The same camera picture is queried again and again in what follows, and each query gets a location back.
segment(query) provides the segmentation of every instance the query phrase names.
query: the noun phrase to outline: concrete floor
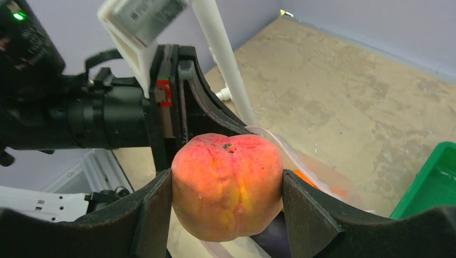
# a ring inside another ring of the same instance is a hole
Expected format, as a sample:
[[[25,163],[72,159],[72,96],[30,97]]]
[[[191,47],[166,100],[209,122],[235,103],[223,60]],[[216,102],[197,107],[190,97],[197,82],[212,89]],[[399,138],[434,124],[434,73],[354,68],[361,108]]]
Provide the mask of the concrete floor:
[[[381,216],[435,146],[456,141],[456,85],[287,18],[236,58],[260,125],[348,177]],[[217,68],[206,78],[215,92],[224,85]],[[150,149],[116,156],[135,188],[154,177]],[[168,243],[173,257],[212,257],[174,214]],[[247,238],[223,246],[233,257],[259,257]]]

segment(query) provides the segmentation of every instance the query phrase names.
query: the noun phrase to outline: peach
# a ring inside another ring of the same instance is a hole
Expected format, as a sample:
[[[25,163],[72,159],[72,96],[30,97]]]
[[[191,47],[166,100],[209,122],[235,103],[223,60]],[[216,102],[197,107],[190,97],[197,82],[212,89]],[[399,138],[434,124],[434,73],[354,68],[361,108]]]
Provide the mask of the peach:
[[[200,240],[261,233],[283,207],[281,152],[258,135],[198,135],[171,169],[176,216]]]

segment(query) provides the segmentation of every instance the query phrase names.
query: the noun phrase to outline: green led indicator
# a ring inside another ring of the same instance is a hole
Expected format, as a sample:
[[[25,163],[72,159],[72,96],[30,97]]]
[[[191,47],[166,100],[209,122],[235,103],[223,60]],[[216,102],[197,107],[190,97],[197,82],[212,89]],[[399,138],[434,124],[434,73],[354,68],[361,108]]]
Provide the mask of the green led indicator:
[[[16,20],[24,20],[26,17],[25,13],[23,12],[17,12],[13,16]]]

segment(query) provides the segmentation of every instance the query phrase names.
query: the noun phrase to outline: white device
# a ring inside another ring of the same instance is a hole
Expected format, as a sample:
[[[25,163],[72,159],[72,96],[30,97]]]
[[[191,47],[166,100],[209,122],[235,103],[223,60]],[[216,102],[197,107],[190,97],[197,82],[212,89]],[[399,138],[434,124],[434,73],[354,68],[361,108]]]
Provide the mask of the white device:
[[[156,38],[191,0],[107,0],[98,18],[149,98]]]

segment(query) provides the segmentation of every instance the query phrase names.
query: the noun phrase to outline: green bin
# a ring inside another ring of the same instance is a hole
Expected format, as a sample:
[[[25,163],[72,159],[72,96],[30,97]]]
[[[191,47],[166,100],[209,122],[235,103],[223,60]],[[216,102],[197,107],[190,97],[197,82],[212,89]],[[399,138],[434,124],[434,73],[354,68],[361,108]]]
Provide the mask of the green bin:
[[[390,218],[405,219],[443,205],[456,205],[454,142],[436,146]]]

